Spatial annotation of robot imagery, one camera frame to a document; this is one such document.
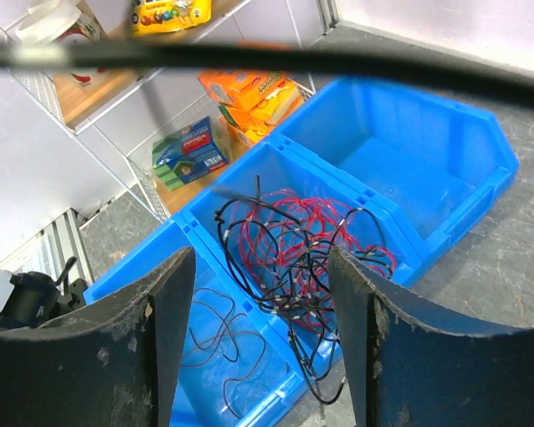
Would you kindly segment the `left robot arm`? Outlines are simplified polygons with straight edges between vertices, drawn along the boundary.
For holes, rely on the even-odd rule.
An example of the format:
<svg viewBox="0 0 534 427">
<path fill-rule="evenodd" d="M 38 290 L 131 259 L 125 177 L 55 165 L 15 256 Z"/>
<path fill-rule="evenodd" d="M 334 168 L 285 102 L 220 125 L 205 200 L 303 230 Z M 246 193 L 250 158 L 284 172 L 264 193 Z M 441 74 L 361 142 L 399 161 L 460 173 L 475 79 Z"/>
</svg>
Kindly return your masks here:
<svg viewBox="0 0 534 427">
<path fill-rule="evenodd" d="M 0 330 L 36 328 L 84 307 L 87 283 L 69 280 L 76 263 L 77 257 L 69 257 L 56 279 L 37 271 L 0 270 Z"/>
</svg>

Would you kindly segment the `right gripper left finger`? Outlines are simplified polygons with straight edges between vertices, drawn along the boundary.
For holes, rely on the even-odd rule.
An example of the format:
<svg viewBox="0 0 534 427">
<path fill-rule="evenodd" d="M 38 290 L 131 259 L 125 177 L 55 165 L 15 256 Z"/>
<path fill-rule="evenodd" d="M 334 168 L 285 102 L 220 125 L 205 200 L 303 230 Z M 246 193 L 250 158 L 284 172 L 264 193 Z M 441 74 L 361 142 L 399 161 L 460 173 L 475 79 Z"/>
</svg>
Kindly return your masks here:
<svg viewBox="0 0 534 427">
<path fill-rule="evenodd" d="M 167 426 L 196 256 L 36 328 L 0 330 L 0 426 Z"/>
</svg>

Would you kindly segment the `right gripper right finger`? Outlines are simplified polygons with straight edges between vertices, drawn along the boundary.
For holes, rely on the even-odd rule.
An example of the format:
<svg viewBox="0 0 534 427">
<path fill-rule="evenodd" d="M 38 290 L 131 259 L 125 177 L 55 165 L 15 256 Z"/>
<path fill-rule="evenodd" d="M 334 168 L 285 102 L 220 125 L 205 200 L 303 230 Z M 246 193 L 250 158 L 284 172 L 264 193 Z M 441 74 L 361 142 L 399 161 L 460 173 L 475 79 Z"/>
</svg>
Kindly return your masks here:
<svg viewBox="0 0 534 427">
<path fill-rule="evenodd" d="M 440 306 L 338 247 L 328 273 L 359 426 L 534 426 L 534 328 Z"/>
</svg>

